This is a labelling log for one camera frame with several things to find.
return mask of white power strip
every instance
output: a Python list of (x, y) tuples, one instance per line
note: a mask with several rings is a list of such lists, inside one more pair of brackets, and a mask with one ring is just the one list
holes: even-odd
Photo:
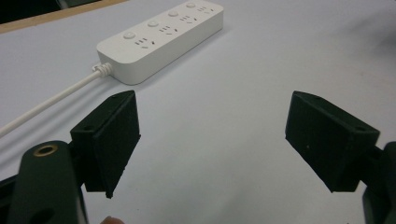
[(97, 45), (112, 76), (135, 85), (222, 29), (223, 7), (190, 1), (171, 8)]

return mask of white table surface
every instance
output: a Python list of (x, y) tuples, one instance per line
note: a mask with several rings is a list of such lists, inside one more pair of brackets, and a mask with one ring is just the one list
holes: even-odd
[[(91, 223), (364, 223), (361, 183), (331, 194), (285, 140), (293, 91), (319, 95), (396, 140), (396, 2), (213, 0), (224, 28), (142, 84), (112, 77), (0, 139), (0, 178), (108, 96), (135, 90), (142, 138)], [(91, 72), (101, 40), (180, 0), (133, 0), (0, 35), (0, 125)]]

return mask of screw hole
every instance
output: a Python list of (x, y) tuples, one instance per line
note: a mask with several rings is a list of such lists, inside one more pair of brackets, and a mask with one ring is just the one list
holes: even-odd
[(54, 153), (57, 149), (58, 147), (56, 145), (47, 145), (36, 149), (33, 155), (36, 157), (45, 157)]

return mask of power strip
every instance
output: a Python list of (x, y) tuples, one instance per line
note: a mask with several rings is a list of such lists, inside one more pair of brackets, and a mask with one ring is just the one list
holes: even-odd
[(101, 63), (110, 63), (112, 76), (135, 85), (222, 29), (223, 7), (190, 1), (100, 42)]

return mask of power cord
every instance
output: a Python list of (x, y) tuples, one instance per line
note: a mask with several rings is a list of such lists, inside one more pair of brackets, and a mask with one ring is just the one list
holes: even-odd
[(94, 72), (89, 76), (83, 78), (78, 83), (74, 84), (73, 86), (67, 88), (66, 90), (59, 92), (58, 94), (52, 96), (47, 101), (41, 103), (40, 105), (35, 106), (33, 109), (27, 111), (26, 113), (22, 114), (18, 118), (12, 120), (9, 124), (2, 127), (0, 129), (0, 138), (5, 136), (6, 134), (12, 132), (16, 128), (20, 127), (23, 123), (32, 119), (39, 113), (43, 112), (45, 109), (49, 108), (52, 105), (60, 102), (62, 99), (70, 95), (71, 93), (78, 91), (82, 87), (86, 86), (88, 83), (94, 81), (99, 77), (106, 77), (113, 72), (113, 68), (110, 63), (100, 64), (94, 67)]

